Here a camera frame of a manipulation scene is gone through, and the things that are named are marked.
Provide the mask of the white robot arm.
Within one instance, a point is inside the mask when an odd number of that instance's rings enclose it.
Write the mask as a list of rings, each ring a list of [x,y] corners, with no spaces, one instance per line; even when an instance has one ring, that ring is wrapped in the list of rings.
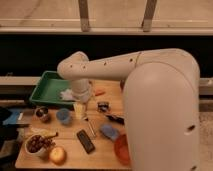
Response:
[[[199,78],[181,49],[139,51],[90,61],[76,52],[58,74],[81,101],[89,79],[123,80],[125,129],[133,171],[199,171]]]

